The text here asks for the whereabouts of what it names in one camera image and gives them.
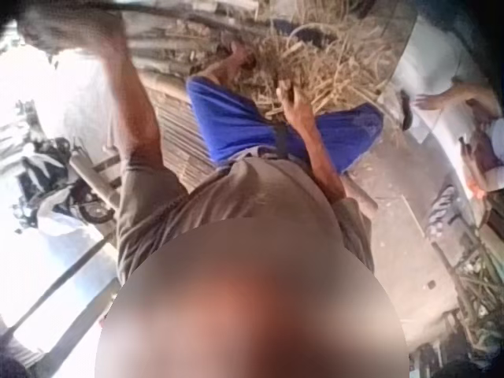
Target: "person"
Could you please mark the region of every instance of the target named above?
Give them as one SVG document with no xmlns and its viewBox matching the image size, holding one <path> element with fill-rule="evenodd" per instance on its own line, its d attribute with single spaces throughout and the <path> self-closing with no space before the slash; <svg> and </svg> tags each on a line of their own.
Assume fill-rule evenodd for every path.
<svg viewBox="0 0 504 378">
<path fill-rule="evenodd" d="M 146 258 L 176 236 L 200 225 L 233 217 L 274 216 L 310 224 L 342 243 L 373 269 L 369 222 L 347 196 L 340 173 L 367 151 L 380 134 L 382 114 L 370 104 L 341 113 L 313 115 L 298 87 L 293 98 L 277 90 L 290 130 L 288 159 L 276 153 L 275 134 L 254 103 L 227 89 L 250 61 L 249 50 L 231 43 L 232 54 L 187 81 L 202 137 L 216 172 L 191 193 L 163 164 L 160 130 L 153 106 L 129 56 L 121 21 L 109 13 L 58 10 L 33 29 L 60 46 L 81 47 L 104 67 L 117 102 L 115 134 L 123 162 L 117 216 L 119 272 L 124 282 Z M 77 24 L 82 33 L 69 25 Z"/>
<path fill-rule="evenodd" d="M 419 96 L 415 104 L 423 110 L 442 110 L 464 102 L 472 108 L 476 123 L 469 144 L 461 144 L 461 157 L 471 176 L 468 184 L 476 193 L 501 190 L 504 188 L 504 119 L 493 90 L 455 82 L 441 94 Z"/>
<path fill-rule="evenodd" d="M 120 21 L 61 9 L 43 16 L 28 26 L 46 25 L 62 46 L 100 59 L 120 114 L 117 245 L 124 286 L 104 323 L 100 343 L 108 340 L 111 354 L 98 350 L 97 376 L 114 376 L 108 367 L 119 369 L 117 376 L 399 376 L 378 374 L 383 355 L 362 363 L 364 350 L 386 349 L 379 337 L 371 342 L 371 325 L 393 330 L 399 352 L 388 357 L 401 361 L 404 376 L 406 341 L 372 276 L 369 222 L 339 174 L 380 134 L 375 108 L 315 117 L 302 91 L 294 87 L 290 96 L 282 83 L 277 92 L 291 129 L 290 154 L 281 158 L 254 104 L 225 87 L 250 60 L 247 48 L 233 42 L 229 57 L 187 81 L 217 165 L 188 193 L 163 164 L 156 115 Z M 40 43 L 44 35 L 37 34 Z M 355 309 L 358 291 L 367 296 Z M 308 305 L 328 296 L 320 308 Z M 372 305 L 377 301 L 387 319 Z M 328 323 L 331 331 L 322 325 Z"/>
</svg>

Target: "tire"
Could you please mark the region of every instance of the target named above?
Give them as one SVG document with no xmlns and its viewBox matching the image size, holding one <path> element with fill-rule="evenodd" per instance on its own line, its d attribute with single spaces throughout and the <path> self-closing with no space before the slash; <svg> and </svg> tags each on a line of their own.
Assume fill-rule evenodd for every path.
<svg viewBox="0 0 504 378">
<path fill-rule="evenodd" d="M 113 219 L 114 210 L 106 204 L 84 182 L 72 193 L 80 217 L 90 224 L 104 224 Z"/>
</svg>

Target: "wooden plank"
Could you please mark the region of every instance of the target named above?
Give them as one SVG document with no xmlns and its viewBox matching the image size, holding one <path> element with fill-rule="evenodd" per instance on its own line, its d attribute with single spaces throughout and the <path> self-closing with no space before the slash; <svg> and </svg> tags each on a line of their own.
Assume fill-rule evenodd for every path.
<svg viewBox="0 0 504 378">
<path fill-rule="evenodd" d="M 51 378 L 59 370 L 80 340 L 98 321 L 110 304 L 112 296 L 119 289 L 119 280 L 114 278 L 100 291 L 87 305 L 86 309 L 72 322 L 72 325 L 57 341 L 53 349 L 30 368 L 34 376 L 37 378 Z"/>
<path fill-rule="evenodd" d="M 79 270 L 82 269 L 83 266 L 87 264 L 98 252 L 112 239 L 113 233 L 106 235 L 102 240 L 96 243 L 91 249 L 89 249 L 85 254 L 82 255 L 73 265 L 71 265 L 59 278 L 52 283 L 46 291 L 41 295 L 39 299 L 34 303 L 32 307 L 28 309 L 28 311 L 19 318 L 19 320 L 10 327 L 2 336 L 0 336 L 0 350 L 3 349 L 4 346 L 9 344 L 10 340 L 13 338 L 14 333 L 19 329 L 21 325 L 38 309 L 40 306 L 59 289 L 61 286 L 65 284 L 68 280 L 70 280 L 73 276 L 76 275 Z"/>
</svg>

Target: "knee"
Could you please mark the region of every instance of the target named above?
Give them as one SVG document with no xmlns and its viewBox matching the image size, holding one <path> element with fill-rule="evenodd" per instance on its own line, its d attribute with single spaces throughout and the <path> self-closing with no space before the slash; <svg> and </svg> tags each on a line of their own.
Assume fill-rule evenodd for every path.
<svg viewBox="0 0 504 378">
<path fill-rule="evenodd" d="M 199 87 L 199 80 L 197 76 L 188 77 L 186 80 L 186 92 L 189 97 L 191 94 L 195 93 Z"/>
<path fill-rule="evenodd" d="M 384 129 L 384 115 L 370 103 L 365 103 L 360 107 L 357 121 L 359 126 L 363 127 L 373 140 Z"/>
</svg>

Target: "gray t-shirt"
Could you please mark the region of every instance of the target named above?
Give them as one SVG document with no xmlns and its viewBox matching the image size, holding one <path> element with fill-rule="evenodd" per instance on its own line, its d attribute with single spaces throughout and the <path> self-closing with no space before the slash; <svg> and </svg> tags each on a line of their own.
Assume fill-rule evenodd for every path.
<svg viewBox="0 0 504 378">
<path fill-rule="evenodd" d="M 301 165 L 258 155 L 258 149 L 245 151 L 190 194 L 168 169 L 127 165 L 117 224 L 121 280 L 178 235 L 238 217 L 278 217 L 317 228 L 373 270 L 369 221 L 357 202 L 329 203 Z"/>
</svg>

